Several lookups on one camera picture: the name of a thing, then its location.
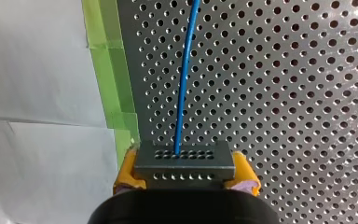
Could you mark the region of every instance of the green tape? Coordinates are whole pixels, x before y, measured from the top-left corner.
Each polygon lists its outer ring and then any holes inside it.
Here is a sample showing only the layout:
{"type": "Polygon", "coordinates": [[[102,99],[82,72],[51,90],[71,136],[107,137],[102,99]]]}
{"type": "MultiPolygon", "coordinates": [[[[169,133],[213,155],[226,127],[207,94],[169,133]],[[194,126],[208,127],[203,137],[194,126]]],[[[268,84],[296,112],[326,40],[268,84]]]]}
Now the green tape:
{"type": "Polygon", "coordinates": [[[132,141],[139,141],[139,132],[117,1],[83,0],[83,10],[106,125],[115,129],[120,161],[124,155],[119,151],[124,147],[127,150],[132,141]]]}

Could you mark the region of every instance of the perforated metal sheet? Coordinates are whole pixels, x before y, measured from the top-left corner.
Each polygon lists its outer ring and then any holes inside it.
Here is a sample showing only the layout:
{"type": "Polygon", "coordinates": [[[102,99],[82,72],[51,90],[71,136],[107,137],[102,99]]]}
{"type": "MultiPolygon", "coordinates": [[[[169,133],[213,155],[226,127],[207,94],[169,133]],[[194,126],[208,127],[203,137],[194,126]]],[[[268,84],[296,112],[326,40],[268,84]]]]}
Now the perforated metal sheet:
{"type": "MultiPolygon", "coordinates": [[[[141,138],[172,144],[189,3],[118,6],[141,138]]],[[[203,0],[197,24],[184,144],[247,154],[281,222],[358,223],[358,0],[203,0]]]]}

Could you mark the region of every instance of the white paper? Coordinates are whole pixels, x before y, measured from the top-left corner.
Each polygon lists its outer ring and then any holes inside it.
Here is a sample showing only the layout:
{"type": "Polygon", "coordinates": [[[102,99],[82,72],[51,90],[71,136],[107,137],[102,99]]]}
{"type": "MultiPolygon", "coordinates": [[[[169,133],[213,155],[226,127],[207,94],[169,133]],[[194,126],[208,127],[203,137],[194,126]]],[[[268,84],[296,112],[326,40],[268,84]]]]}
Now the white paper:
{"type": "Polygon", "coordinates": [[[112,130],[0,120],[0,224],[87,223],[116,177],[112,130]]]}
{"type": "Polygon", "coordinates": [[[106,127],[81,0],[0,0],[0,119],[106,127]]]}

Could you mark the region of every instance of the blue wire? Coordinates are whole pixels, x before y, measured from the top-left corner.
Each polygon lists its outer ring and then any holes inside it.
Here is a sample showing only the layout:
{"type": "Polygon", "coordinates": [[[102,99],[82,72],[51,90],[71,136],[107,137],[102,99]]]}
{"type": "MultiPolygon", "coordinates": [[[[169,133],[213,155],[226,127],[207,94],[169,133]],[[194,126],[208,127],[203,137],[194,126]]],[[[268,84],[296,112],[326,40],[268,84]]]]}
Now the blue wire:
{"type": "Polygon", "coordinates": [[[186,96],[186,77],[187,77],[188,62],[189,62],[190,50],[191,50],[191,40],[194,33],[194,27],[196,26],[197,14],[199,13],[199,6],[200,6],[200,0],[194,0],[190,12],[190,19],[187,26],[185,51],[182,60],[182,73],[180,75],[178,110],[176,115],[177,118],[176,118],[175,141],[174,141],[174,152],[176,155],[179,155],[180,153],[180,143],[181,143],[182,125],[183,125],[183,106],[185,104],[185,96],[186,96]]]}

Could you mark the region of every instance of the metal connector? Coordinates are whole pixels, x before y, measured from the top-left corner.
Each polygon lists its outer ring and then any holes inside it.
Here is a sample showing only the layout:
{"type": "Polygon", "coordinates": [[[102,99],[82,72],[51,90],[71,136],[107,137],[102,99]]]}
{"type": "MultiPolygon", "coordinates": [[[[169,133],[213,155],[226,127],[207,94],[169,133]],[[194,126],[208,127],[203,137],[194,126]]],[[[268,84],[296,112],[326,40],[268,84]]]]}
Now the metal connector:
{"type": "Polygon", "coordinates": [[[172,147],[142,142],[134,165],[135,175],[149,189],[220,189],[234,178],[235,166],[227,142],[214,146],[182,146],[175,155],[172,147]]]}

